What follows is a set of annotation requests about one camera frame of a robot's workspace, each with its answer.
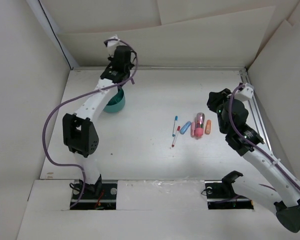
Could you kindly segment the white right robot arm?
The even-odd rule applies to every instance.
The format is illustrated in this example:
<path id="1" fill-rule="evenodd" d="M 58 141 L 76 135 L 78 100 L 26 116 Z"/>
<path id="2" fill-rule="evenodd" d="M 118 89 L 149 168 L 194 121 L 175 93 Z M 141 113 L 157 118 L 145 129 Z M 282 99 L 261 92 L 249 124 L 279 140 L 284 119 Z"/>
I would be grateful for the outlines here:
<path id="1" fill-rule="evenodd" d="M 248 180 L 232 171 L 222 178 L 221 191 L 227 197 L 246 197 L 272 212 L 281 225 L 292 233 L 300 232 L 300 181 L 275 157 L 263 138 L 246 121 L 244 102 L 251 100 L 254 89 L 240 84 L 233 91 L 225 88 L 210 92 L 207 107 L 216 113 L 219 131 L 237 154 L 255 167 L 270 187 Z"/>

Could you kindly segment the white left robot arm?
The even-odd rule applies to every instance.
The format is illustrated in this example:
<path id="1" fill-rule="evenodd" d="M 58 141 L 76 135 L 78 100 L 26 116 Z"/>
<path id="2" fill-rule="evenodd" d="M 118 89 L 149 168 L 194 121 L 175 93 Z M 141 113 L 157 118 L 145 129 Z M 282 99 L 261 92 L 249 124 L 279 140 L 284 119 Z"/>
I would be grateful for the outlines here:
<path id="1" fill-rule="evenodd" d="M 84 188 L 85 194 L 93 199 L 102 191 L 102 176 L 93 157 L 99 145 L 97 119 L 106 106 L 115 105 L 124 98 L 121 84 L 131 76 L 134 67 L 131 55 L 134 53 L 129 46 L 117 46 L 95 87 L 98 92 L 92 94 L 73 114 L 67 113 L 62 119 L 63 143 L 85 172 L 85 180 L 79 180 L 79 184 L 73 187 L 78 191 Z"/>

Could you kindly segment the red capped white marker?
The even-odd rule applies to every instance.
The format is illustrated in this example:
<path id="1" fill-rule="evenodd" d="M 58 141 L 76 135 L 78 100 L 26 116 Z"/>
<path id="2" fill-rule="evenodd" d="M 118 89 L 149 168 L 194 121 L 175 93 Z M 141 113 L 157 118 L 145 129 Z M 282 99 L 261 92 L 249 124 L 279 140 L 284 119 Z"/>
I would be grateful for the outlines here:
<path id="1" fill-rule="evenodd" d="M 180 129 L 181 129 L 181 126 L 179 125 L 175 131 L 175 134 L 174 134 L 174 137 L 173 137 L 173 141 L 172 141 L 172 144 L 171 144 L 171 147 L 174 148 L 175 147 L 175 144 L 176 144 L 176 141 L 177 141 L 177 138 L 178 138 L 178 135 L 179 135 L 179 132 L 180 132 Z"/>

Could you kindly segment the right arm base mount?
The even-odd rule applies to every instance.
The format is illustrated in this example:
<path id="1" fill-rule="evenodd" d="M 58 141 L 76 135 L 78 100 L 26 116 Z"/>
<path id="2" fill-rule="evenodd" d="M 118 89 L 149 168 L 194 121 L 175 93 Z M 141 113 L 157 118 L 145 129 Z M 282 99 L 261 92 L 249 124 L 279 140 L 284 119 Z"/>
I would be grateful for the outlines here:
<path id="1" fill-rule="evenodd" d="M 201 195 L 206 197 L 209 210 L 253 210 L 253 202 L 237 195 L 221 180 L 205 180 Z"/>

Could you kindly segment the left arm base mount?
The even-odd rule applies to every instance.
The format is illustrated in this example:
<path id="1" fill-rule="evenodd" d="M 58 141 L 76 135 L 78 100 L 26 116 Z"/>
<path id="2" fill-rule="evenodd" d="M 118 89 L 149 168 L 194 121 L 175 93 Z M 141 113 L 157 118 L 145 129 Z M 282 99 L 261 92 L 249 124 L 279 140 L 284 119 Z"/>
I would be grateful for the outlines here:
<path id="1" fill-rule="evenodd" d="M 102 182 L 99 195 L 94 195 L 91 191 L 85 189 L 82 197 L 79 199 L 82 184 L 75 181 L 70 184 L 72 189 L 70 210 L 116 210 L 118 182 L 106 180 Z"/>

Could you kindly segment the pink capped clear tube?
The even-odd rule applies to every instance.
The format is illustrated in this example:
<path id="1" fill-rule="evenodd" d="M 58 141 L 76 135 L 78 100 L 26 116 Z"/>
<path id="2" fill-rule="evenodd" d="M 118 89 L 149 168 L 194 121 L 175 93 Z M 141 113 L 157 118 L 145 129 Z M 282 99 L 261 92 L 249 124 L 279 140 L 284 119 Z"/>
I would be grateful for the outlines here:
<path id="1" fill-rule="evenodd" d="M 195 117 L 195 130 L 194 136 L 199 139 L 204 134 L 204 123 L 205 123 L 205 114 L 199 112 Z"/>

